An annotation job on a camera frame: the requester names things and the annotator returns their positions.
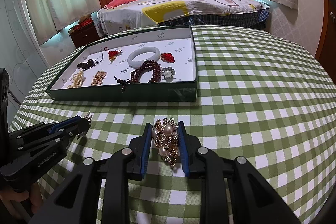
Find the gold chain bracelet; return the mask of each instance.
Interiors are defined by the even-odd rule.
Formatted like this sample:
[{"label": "gold chain bracelet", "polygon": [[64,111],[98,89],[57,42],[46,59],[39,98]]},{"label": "gold chain bracelet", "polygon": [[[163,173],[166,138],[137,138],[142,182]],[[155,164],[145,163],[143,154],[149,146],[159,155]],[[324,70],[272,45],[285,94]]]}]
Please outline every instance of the gold chain bracelet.
[{"label": "gold chain bracelet", "polygon": [[98,71],[92,79],[91,86],[101,85],[106,75],[107,75],[107,72],[103,70]]},{"label": "gold chain bracelet", "polygon": [[152,128],[152,138],[155,146],[159,149],[158,154],[162,160],[174,166],[176,159],[179,156],[178,134],[177,129],[179,125],[174,124],[174,118],[171,117],[157,120]]}]

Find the black device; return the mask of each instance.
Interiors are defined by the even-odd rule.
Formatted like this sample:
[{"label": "black device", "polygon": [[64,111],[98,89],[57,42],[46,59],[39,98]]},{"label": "black device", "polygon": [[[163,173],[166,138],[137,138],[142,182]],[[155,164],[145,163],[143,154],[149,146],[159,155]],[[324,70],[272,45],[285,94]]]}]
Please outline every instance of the black device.
[{"label": "black device", "polygon": [[29,224],[96,223],[101,180],[106,179],[102,223],[129,223],[128,180],[142,180],[147,171],[152,126],[110,158],[85,158],[55,189]]},{"label": "black device", "polygon": [[[89,113],[56,123],[39,123],[8,133],[9,75],[0,68],[0,189],[10,186],[21,193],[67,155],[69,139],[83,136],[90,128]],[[21,203],[32,216],[31,203]]]},{"label": "black device", "polygon": [[[129,224],[128,180],[144,178],[152,125],[133,138],[128,148],[109,159],[86,158],[31,219],[29,224],[96,223],[101,180],[106,179],[101,223]],[[292,210],[244,157],[228,160],[202,147],[179,122],[178,140],[183,171],[201,179],[200,224],[229,223],[226,188],[230,190],[235,224],[300,224]]]}]

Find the bed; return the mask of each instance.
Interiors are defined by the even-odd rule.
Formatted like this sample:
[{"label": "bed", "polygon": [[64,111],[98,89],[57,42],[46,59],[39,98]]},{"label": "bed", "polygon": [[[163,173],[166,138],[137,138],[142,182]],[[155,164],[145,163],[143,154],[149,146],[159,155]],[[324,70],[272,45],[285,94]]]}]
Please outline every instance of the bed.
[{"label": "bed", "polygon": [[111,9],[106,5],[112,0],[99,1],[98,26],[106,35],[154,25],[262,29],[269,16],[269,6],[261,0],[136,0]]}]

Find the jewelry box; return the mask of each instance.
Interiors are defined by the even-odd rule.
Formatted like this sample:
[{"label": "jewelry box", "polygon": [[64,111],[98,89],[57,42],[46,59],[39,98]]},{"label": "jewelry box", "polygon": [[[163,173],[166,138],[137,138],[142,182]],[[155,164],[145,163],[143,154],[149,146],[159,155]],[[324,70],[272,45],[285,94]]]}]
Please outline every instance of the jewelry box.
[{"label": "jewelry box", "polygon": [[[139,49],[144,47],[154,47],[156,50],[139,55],[132,54],[135,51],[143,52]],[[131,56],[135,62],[150,60],[154,55],[157,58],[157,49],[160,57],[164,54],[163,58],[153,60],[160,66],[160,77],[157,77],[158,73],[155,72],[155,79],[160,78],[159,82],[149,83],[153,77],[153,71],[150,70],[145,70],[139,76],[138,83],[130,81],[131,72],[134,74],[135,69],[130,67],[128,57]],[[120,54],[110,60],[109,52],[112,51]],[[95,66],[83,70],[83,74],[78,74],[82,69],[77,65],[90,59],[97,61]],[[97,82],[99,72],[104,78],[102,81],[99,79],[99,85],[91,86]],[[72,85],[73,78],[78,75],[83,75],[81,86]],[[122,33],[84,46],[58,73],[46,93],[53,100],[62,101],[192,102],[197,96],[197,79],[191,27],[162,27]]]}]

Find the blue gripper pad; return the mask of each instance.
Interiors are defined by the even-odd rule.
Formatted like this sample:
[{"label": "blue gripper pad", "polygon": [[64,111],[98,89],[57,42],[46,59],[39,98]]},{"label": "blue gripper pad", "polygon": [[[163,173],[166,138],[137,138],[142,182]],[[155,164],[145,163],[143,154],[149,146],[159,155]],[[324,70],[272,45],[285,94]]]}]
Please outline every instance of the blue gripper pad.
[{"label": "blue gripper pad", "polygon": [[183,124],[183,122],[179,122],[178,125],[179,125],[178,130],[177,130],[178,148],[179,148],[179,151],[180,151],[180,160],[181,160],[181,164],[182,164],[182,170],[183,170],[185,176],[189,177],[189,175],[190,175],[189,156],[188,156],[188,151],[187,151],[187,147],[186,147],[185,139],[184,139],[186,134],[183,133],[184,124]]},{"label": "blue gripper pad", "polygon": [[146,127],[145,130],[147,129],[147,132],[145,132],[145,143],[143,146],[142,154],[141,154],[141,169],[140,169],[140,174],[142,178],[145,177],[146,172],[147,172],[147,166],[148,166],[148,158],[149,158],[149,151],[151,148],[151,143],[152,143],[152,125]]},{"label": "blue gripper pad", "polygon": [[69,118],[67,120],[61,121],[59,123],[54,124],[51,129],[49,130],[49,134],[54,134],[56,131],[58,131],[61,128],[66,127],[68,124],[74,123],[74,122],[78,122],[79,120],[81,120],[82,117],[80,116],[75,116],[72,118]]}]

